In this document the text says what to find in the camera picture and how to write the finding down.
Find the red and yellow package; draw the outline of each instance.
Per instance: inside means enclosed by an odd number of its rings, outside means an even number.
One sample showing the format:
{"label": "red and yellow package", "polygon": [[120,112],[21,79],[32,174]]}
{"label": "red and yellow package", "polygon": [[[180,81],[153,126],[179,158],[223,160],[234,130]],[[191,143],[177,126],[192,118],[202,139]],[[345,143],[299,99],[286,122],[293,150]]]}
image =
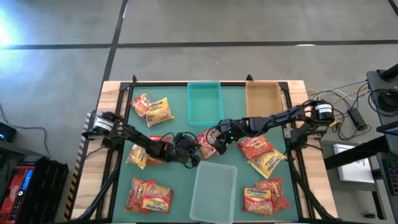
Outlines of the red and yellow package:
{"label": "red and yellow package", "polygon": [[167,121],[168,119],[174,119],[174,117],[172,116],[172,111],[169,108],[169,102],[167,101],[167,98],[153,102],[147,111],[148,128],[163,121]]}
{"label": "red and yellow package", "polygon": [[[173,137],[162,138],[162,136],[149,136],[149,139],[152,141],[159,141],[160,139],[162,139],[162,141],[164,142],[173,143]],[[162,163],[164,163],[164,161],[154,159],[151,156],[148,156],[147,164],[162,164]]]}
{"label": "red and yellow package", "polygon": [[125,163],[137,164],[138,167],[143,169],[147,165],[148,159],[149,156],[144,148],[138,145],[133,145]]}
{"label": "red and yellow package", "polygon": [[124,211],[149,213],[150,210],[142,208],[142,204],[147,188],[154,184],[155,180],[143,181],[141,179],[133,177],[131,182],[130,194],[127,198],[127,204],[124,207]]}
{"label": "red and yellow package", "polygon": [[198,143],[200,145],[199,150],[201,154],[203,155],[204,159],[208,159],[211,155],[214,153],[217,153],[217,150],[212,147],[210,143],[214,143],[216,141],[217,136],[219,136],[221,133],[217,129],[212,129],[209,134],[207,134],[209,130],[207,129],[203,134],[199,135],[197,137]]}
{"label": "red and yellow package", "polygon": [[253,166],[261,175],[268,179],[272,171],[274,171],[276,165],[281,160],[285,160],[286,157],[280,153],[278,150],[273,150],[272,152],[267,152],[254,156],[248,160],[248,163]]}
{"label": "red and yellow package", "polygon": [[147,93],[143,93],[138,96],[135,100],[130,102],[130,105],[135,109],[138,116],[143,118],[147,111],[149,110],[150,106],[152,105],[153,101],[148,97]]}
{"label": "red and yellow package", "polygon": [[156,184],[148,186],[142,207],[156,212],[170,212],[173,190]]}
{"label": "red and yellow package", "polygon": [[279,177],[275,179],[265,180],[262,182],[255,182],[254,185],[261,190],[272,190],[274,213],[284,208],[290,208],[290,203],[284,197],[282,178]]}
{"label": "red and yellow package", "polygon": [[258,156],[264,152],[272,152],[274,148],[264,136],[245,138],[238,141],[236,144],[248,159]]}
{"label": "red and yellow package", "polygon": [[261,190],[255,187],[243,188],[243,211],[272,215],[272,190]]}

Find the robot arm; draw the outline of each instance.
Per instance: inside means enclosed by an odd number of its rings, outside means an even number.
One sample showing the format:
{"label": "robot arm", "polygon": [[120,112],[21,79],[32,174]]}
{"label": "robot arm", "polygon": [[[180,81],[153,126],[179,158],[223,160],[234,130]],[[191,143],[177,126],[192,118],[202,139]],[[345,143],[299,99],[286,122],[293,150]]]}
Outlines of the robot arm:
{"label": "robot arm", "polygon": [[185,167],[188,167],[186,163],[190,160],[192,166],[188,168],[196,167],[200,162],[199,156],[195,155],[199,145],[195,141],[196,136],[192,133],[177,133],[175,136],[173,134],[173,144],[161,141],[162,139],[153,141],[112,112],[101,113],[93,128],[82,135],[87,139],[97,136],[111,141],[125,139],[145,149],[146,153],[154,159],[164,162],[179,162]]}
{"label": "robot arm", "polygon": [[[305,109],[312,107],[311,115],[308,117]],[[311,134],[326,133],[329,125],[334,122],[333,107],[330,103],[318,100],[308,100],[305,103],[295,106],[292,109],[285,110],[281,113],[270,115],[269,117],[253,117],[242,118],[237,120],[224,119],[215,127],[218,133],[215,141],[209,142],[220,154],[224,154],[227,144],[238,141],[243,137],[257,137],[262,135],[271,128],[289,124],[295,121],[303,121],[304,124],[290,132],[289,147],[302,147],[302,143],[307,142],[307,138]]]}

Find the black cable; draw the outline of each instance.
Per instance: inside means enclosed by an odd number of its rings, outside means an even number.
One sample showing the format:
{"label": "black cable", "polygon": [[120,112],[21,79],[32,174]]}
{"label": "black cable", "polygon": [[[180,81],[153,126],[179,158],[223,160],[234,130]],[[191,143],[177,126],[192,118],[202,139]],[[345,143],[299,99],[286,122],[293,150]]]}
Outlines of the black cable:
{"label": "black cable", "polygon": [[[335,111],[337,111],[337,112],[339,112],[341,115],[343,115],[343,113],[340,111],[340,110],[338,110],[338,109],[334,109]],[[364,135],[364,134],[366,134],[366,133],[368,133],[368,132],[370,132],[371,130],[372,130],[372,126],[370,126],[370,125],[366,125],[367,127],[368,127],[368,130],[366,131],[366,132],[364,132],[364,133],[361,133],[361,134],[357,134],[357,132],[358,132],[358,129],[356,129],[355,130],[355,132],[350,136],[350,137],[346,137],[344,134],[343,134],[343,132],[341,131],[341,127],[343,126],[343,123],[344,123],[344,121],[345,121],[345,118],[346,118],[346,116],[343,116],[342,118],[340,118],[340,119],[342,119],[342,122],[338,125],[338,126],[335,126],[336,128],[332,128],[332,131],[334,132],[334,133],[337,133],[337,136],[341,139],[341,140],[344,140],[344,141],[347,141],[347,140],[350,140],[350,139],[353,139],[353,138],[355,138],[355,137],[357,137],[357,136],[361,136],[361,135]]]}
{"label": "black cable", "polygon": [[44,132],[44,148],[47,151],[47,154],[49,155],[49,158],[51,158],[51,154],[50,154],[49,148],[47,147],[47,130],[45,128],[40,127],[40,126],[38,126],[38,127],[22,127],[22,126],[10,124],[10,122],[7,119],[7,116],[6,116],[5,112],[3,111],[1,103],[0,103],[0,112],[1,112],[1,116],[2,116],[3,120],[8,125],[10,125],[13,128],[19,128],[19,129],[25,129],[25,130],[28,130],[28,129],[39,129],[39,130],[42,130]]}
{"label": "black cable", "polygon": [[94,151],[90,152],[89,154],[86,155],[86,159],[87,159],[87,157],[88,157],[89,155],[91,155],[92,153],[97,152],[98,150],[103,149],[103,148],[104,148],[104,147],[101,146],[101,147],[95,149]]}
{"label": "black cable", "polygon": [[[348,84],[348,85],[344,85],[344,86],[340,86],[340,87],[337,87],[337,88],[332,88],[332,89],[330,89],[330,90],[320,91],[319,93],[323,93],[323,92],[325,92],[325,91],[338,90],[338,89],[341,89],[341,88],[344,88],[344,87],[348,87],[348,86],[352,86],[352,85],[356,85],[356,84],[359,84],[359,83],[362,83],[362,82],[367,82],[367,80],[365,80],[365,81],[360,81],[360,82],[356,82],[356,83],[352,83],[352,84]],[[312,93],[312,94],[309,94],[309,96],[318,95],[319,93]]]}
{"label": "black cable", "polygon": [[325,91],[321,91],[320,93],[333,93],[334,95],[338,96],[340,99],[343,99],[343,101],[348,105],[348,107],[351,107],[350,103],[345,98],[343,98],[340,94],[338,94],[334,91],[325,90]]}
{"label": "black cable", "polygon": [[159,140],[157,140],[157,141],[156,141],[155,143],[153,143],[153,144],[157,144],[157,143],[161,142],[161,140],[163,140],[163,138],[165,138],[165,137],[168,136],[169,134],[171,134],[171,135],[173,136],[173,140],[174,140],[174,139],[175,139],[174,133],[173,133],[173,132],[169,132],[169,133],[164,134]]}
{"label": "black cable", "polygon": [[320,147],[318,147],[318,146],[314,146],[314,145],[312,145],[312,144],[308,144],[308,143],[305,143],[307,146],[311,146],[311,147],[314,147],[315,149],[319,149],[319,150],[321,150],[321,152],[323,152],[323,149],[321,149]]}
{"label": "black cable", "polygon": [[[126,122],[124,121],[124,118],[122,116],[120,116],[118,114],[113,114],[113,115],[115,115],[115,117],[117,117],[120,120],[120,122],[122,122],[123,125],[126,125]],[[94,117],[104,119],[104,118],[101,117],[101,114],[94,114]],[[110,122],[110,123],[113,123],[116,126],[121,126],[119,123],[113,122],[110,119],[106,119],[106,121]]]}
{"label": "black cable", "polygon": [[[380,92],[379,96],[377,96],[377,99],[375,100],[373,97],[373,93],[377,93]],[[388,94],[394,94],[394,95],[398,95],[398,91],[395,89],[377,89],[377,90],[373,90],[370,92],[369,96],[368,96],[368,103],[369,106],[372,108],[372,110],[374,110],[377,114],[381,114],[383,116],[395,116],[398,114],[398,104],[394,103],[394,102],[387,102],[386,99],[388,97],[390,97]],[[383,110],[386,112],[390,112],[391,114],[386,114],[386,113],[382,113],[379,110]]]}
{"label": "black cable", "polygon": [[358,109],[358,107],[359,107],[359,91],[362,89],[362,87],[364,87],[365,85],[368,85],[368,83],[365,83],[365,84],[363,84],[363,85],[361,85],[361,87],[360,88],[358,88],[358,91],[356,92],[356,99],[355,99],[355,101],[354,101],[354,103],[352,104],[352,106],[350,106],[350,110],[352,111],[353,109],[354,109],[354,105],[355,105],[355,103],[356,103],[356,108],[355,109]]}
{"label": "black cable", "polygon": [[[191,132],[189,132],[189,131],[182,132],[181,134],[190,134],[190,135],[192,135],[192,136],[195,138],[195,141],[194,141],[194,142],[198,142],[198,139],[197,139],[197,137],[195,136],[195,134],[193,134],[193,133],[191,133]],[[199,147],[194,147],[194,148],[193,148],[193,149],[194,149],[193,152],[188,153],[188,154],[184,154],[184,153],[181,153],[181,152],[179,152],[178,154],[180,154],[181,156],[192,156],[192,155],[194,155],[195,153],[197,153],[198,148],[199,148]]]}
{"label": "black cable", "polygon": [[193,168],[193,165],[192,165],[191,167],[189,167],[189,166],[187,166],[186,164],[184,164],[184,163],[182,163],[182,162],[181,162],[181,164],[184,165],[185,168],[187,168],[187,169],[192,169],[192,168]]}

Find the concrete floor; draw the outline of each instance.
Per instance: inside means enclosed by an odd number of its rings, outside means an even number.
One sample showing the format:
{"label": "concrete floor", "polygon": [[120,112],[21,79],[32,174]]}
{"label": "concrete floor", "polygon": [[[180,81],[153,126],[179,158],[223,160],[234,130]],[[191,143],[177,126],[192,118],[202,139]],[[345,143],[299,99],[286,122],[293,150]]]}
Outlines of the concrete floor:
{"label": "concrete floor", "polygon": [[[121,5],[0,1],[0,46],[110,44]],[[129,0],[119,43],[389,39],[398,39],[398,17],[387,0]],[[46,127],[53,158],[70,168],[108,55],[109,49],[0,50],[0,102],[9,120]],[[305,80],[307,88],[324,90],[365,80],[366,71],[389,68],[397,58],[398,45],[118,49],[109,79],[135,74],[139,80],[236,80],[250,73],[257,80]],[[359,109],[368,124],[379,126],[366,100]],[[345,133],[353,131],[349,121],[345,126]],[[376,136],[372,130],[352,141]],[[325,139],[338,140],[333,133]],[[45,153],[42,141],[43,134],[33,130],[20,130],[16,139]],[[340,218],[374,223],[362,218],[374,209],[369,192],[336,189],[333,195]]]}

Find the electrical wire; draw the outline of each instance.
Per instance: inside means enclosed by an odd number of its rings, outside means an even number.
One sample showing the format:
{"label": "electrical wire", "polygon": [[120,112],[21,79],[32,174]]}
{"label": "electrical wire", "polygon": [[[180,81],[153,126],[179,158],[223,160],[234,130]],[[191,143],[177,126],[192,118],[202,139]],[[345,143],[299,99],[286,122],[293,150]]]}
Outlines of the electrical wire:
{"label": "electrical wire", "polygon": [[349,136],[349,137],[345,136],[345,135],[343,134],[343,132],[341,131],[341,127],[343,126],[344,121],[345,121],[345,118],[346,118],[347,116],[344,116],[344,114],[343,114],[340,110],[338,110],[338,109],[336,109],[336,108],[335,108],[334,110],[337,111],[337,112],[339,112],[343,117],[340,118],[340,120],[341,120],[340,124],[339,124],[339,125],[336,125],[336,126],[333,127],[331,130],[332,130],[334,133],[337,133],[337,136],[338,136],[341,140],[347,141],[347,140],[353,139],[353,138],[355,138],[355,137],[364,135],[364,134],[366,134],[366,133],[368,133],[368,132],[370,132],[370,131],[372,130],[372,126],[370,126],[370,125],[367,124],[366,126],[368,127],[368,130],[367,130],[366,132],[357,134],[358,129],[356,129],[355,132],[354,132],[351,136]]}
{"label": "electrical wire", "polygon": [[[390,93],[394,92],[395,94],[398,94],[398,91],[395,89],[373,90],[370,92],[370,94],[368,96],[368,103],[369,103],[369,106],[372,108],[372,110],[374,110],[377,114],[391,117],[391,116],[398,115],[398,105],[397,104],[391,105],[390,103],[386,102],[386,97],[387,97],[388,91],[390,91]],[[377,92],[381,92],[381,93],[379,94],[377,99],[374,99],[373,93],[377,93]],[[378,111],[377,109],[383,110],[386,112],[390,112],[391,114],[382,113],[382,112]]]}
{"label": "electrical wire", "polygon": [[86,158],[87,158],[89,155],[91,155],[92,153],[97,152],[97,151],[99,151],[100,149],[103,149],[103,148],[104,148],[104,146],[101,146],[101,147],[95,149],[94,151],[92,151],[92,152],[90,152],[89,154],[87,154],[87,155],[86,155]]}
{"label": "electrical wire", "polygon": [[334,91],[337,91],[337,92],[339,92],[339,93],[341,93],[341,94],[347,96],[347,98],[350,99],[350,100],[355,100],[355,98],[352,98],[352,97],[348,96],[345,92],[343,92],[343,91],[341,91],[341,90],[334,90]]}
{"label": "electrical wire", "polygon": [[11,124],[11,123],[8,121],[8,119],[7,119],[7,116],[6,116],[6,114],[5,114],[5,112],[4,112],[3,108],[2,108],[2,104],[1,104],[1,103],[0,103],[0,113],[1,113],[1,116],[2,116],[3,120],[4,120],[8,125],[10,125],[10,126],[13,127],[13,128],[25,129],[25,130],[29,130],[29,129],[39,129],[39,130],[42,130],[42,131],[44,132],[44,148],[45,148],[45,150],[47,151],[47,154],[49,155],[49,158],[51,158],[51,153],[50,153],[50,151],[49,151],[49,148],[47,147],[47,130],[46,130],[45,128],[40,127],[40,126],[38,126],[38,127],[23,127],[23,126],[18,126],[18,125]]}
{"label": "electrical wire", "polygon": [[345,98],[343,98],[341,95],[339,95],[338,93],[336,93],[336,92],[334,92],[334,91],[331,91],[331,90],[324,90],[322,93],[332,93],[332,94],[338,96],[339,98],[341,98],[341,99],[348,105],[348,107],[351,107],[350,103],[349,103]]}
{"label": "electrical wire", "polygon": [[346,95],[346,96],[343,96],[343,97],[341,97],[339,100],[336,100],[334,103],[332,103],[332,105],[335,105],[336,103],[338,103],[338,102],[340,102],[341,100],[343,100],[343,99],[345,99],[345,98],[348,98],[348,97],[350,97],[350,96],[352,96],[352,95],[354,95],[354,94],[357,94],[357,98],[355,99],[355,101],[358,101],[358,93],[359,92],[362,92],[362,91],[364,91],[364,90],[367,90],[368,88],[366,87],[366,88],[362,88],[362,89],[359,89],[358,91],[355,91],[355,92],[352,92],[352,93],[350,93],[350,94],[348,94],[348,95]]}
{"label": "electrical wire", "polygon": [[307,90],[307,91],[313,91],[314,93],[318,94],[318,91],[316,91],[316,90],[314,90],[314,89],[308,88],[308,89],[306,89],[306,90]]}
{"label": "electrical wire", "polygon": [[[193,137],[195,138],[195,141],[194,141],[194,142],[198,143],[198,138],[195,136],[195,134],[193,134],[193,133],[191,133],[191,132],[189,132],[189,131],[182,132],[181,134],[190,134],[191,136],[193,136]],[[188,153],[188,154],[184,154],[184,153],[181,153],[181,152],[179,152],[179,154],[180,154],[181,156],[192,156],[192,155],[194,155],[195,153],[197,153],[198,148],[199,148],[199,147],[194,147],[193,152]]]}
{"label": "electrical wire", "polygon": [[165,138],[165,137],[168,136],[169,134],[171,134],[171,135],[173,136],[173,139],[175,139],[174,133],[173,133],[173,132],[169,132],[169,133],[164,134],[162,137],[160,137],[159,140],[157,140],[157,141],[154,142],[153,144],[157,144],[157,143],[161,142],[161,140],[163,140],[163,138]]}
{"label": "electrical wire", "polygon": [[318,147],[318,146],[314,146],[313,144],[305,143],[305,145],[310,146],[310,147],[314,147],[315,149],[319,149],[321,152],[323,152],[323,149],[321,149],[321,148]]}
{"label": "electrical wire", "polygon": [[333,90],[345,88],[345,87],[348,87],[348,86],[353,86],[353,85],[356,85],[356,84],[359,84],[359,83],[363,83],[363,82],[367,82],[367,80],[365,80],[365,81],[360,81],[360,82],[356,82],[356,83],[352,83],[352,84],[348,84],[348,85],[344,85],[344,86],[339,86],[339,87],[337,87],[337,88],[331,88],[331,89],[323,90],[323,91],[320,91],[320,92],[318,92],[318,93],[323,93],[324,91],[333,91]]}
{"label": "electrical wire", "polygon": [[353,110],[353,109],[358,109],[358,107],[359,107],[359,101],[358,101],[358,99],[359,99],[359,92],[360,92],[360,90],[362,89],[362,87],[364,87],[365,85],[368,85],[368,83],[365,83],[365,84],[363,84],[360,88],[358,88],[358,91],[356,92],[356,100],[354,101],[354,103],[351,105],[351,107],[349,108],[351,111]]}

